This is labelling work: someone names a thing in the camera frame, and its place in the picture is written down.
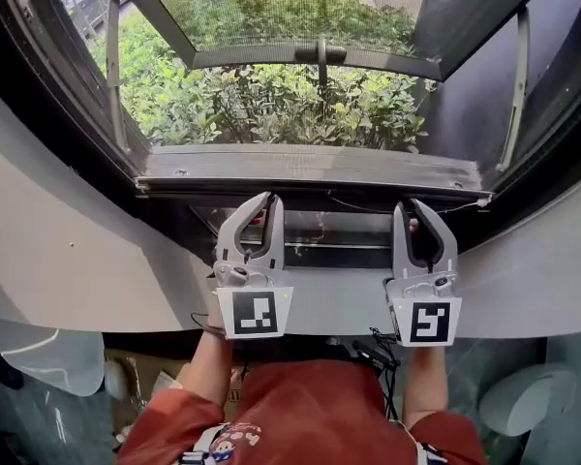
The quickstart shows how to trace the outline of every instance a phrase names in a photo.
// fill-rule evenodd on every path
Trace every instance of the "window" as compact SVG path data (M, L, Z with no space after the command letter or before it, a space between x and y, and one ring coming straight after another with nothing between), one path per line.
M581 0L556 1L15 0L15 14L40 78L137 191L208 195L190 206L212 232L227 197L289 192L288 243L381 249L401 198L479 211L551 138L581 95L567 65ZM526 104L528 62L545 60ZM301 192L342 203L305 209Z

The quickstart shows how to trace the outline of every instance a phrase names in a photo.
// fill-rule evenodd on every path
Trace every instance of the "black cable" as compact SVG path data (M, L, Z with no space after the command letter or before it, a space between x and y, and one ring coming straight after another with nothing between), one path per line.
M382 334L378 329L370 327L372 336L377 346L385 353L389 359L389 364L384 368L385 373L385 416L388 419L398 419L396 408L394 407L394 390L396 384L396 369L400 366L400 361L394 355L394 346L397 344L396 338Z
M248 373L248 365L250 363L250 351L246 348L245 350L245 363L243 364L243 370L241 371L241 382L244 381L246 374Z
M226 331L221 328L221 327L213 327L212 325L203 325L200 322L198 322L194 316L198 315L200 317L208 317L209 314L201 314L198 312L192 312L190 314L190 317L192 318L192 321L194 321L194 324L196 324L198 327L200 327L202 330L206 331L206 332L210 332L211 334L215 334L216 336L225 336L226 335Z

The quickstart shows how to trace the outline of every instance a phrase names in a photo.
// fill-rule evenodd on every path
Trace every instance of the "person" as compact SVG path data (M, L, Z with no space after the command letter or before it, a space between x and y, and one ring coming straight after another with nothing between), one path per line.
M251 370L231 421L223 426L232 342L209 308L183 388L155 394L131 429L118 465L485 464L472 422L448 413L442 347L415 348L402 422L384 415L372 367L340 360L275 362ZM204 453L185 455L194 447Z

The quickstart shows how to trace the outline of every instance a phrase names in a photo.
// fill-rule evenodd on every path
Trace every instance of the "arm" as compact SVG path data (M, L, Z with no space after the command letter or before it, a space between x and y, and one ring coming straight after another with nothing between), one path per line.
M419 443L432 446L451 465L485 465L474 424L447 410L443 347L415 348L403 401L403 423Z
M184 389L222 407L229 393L232 342L204 331L192 362L176 380Z
M443 347L415 348L403 399L403 423L411 429L424 417L447 410Z
M218 312L209 308L209 325L222 325L219 307ZM204 331L191 364L177 376L183 388L155 395L129 433L117 464L172 463L203 430L222 422L231 365L232 343Z

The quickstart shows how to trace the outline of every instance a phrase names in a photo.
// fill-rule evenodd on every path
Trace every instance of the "mesh screen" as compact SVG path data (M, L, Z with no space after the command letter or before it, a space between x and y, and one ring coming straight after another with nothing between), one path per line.
M314 42L412 55L421 0L162 0L197 50Z

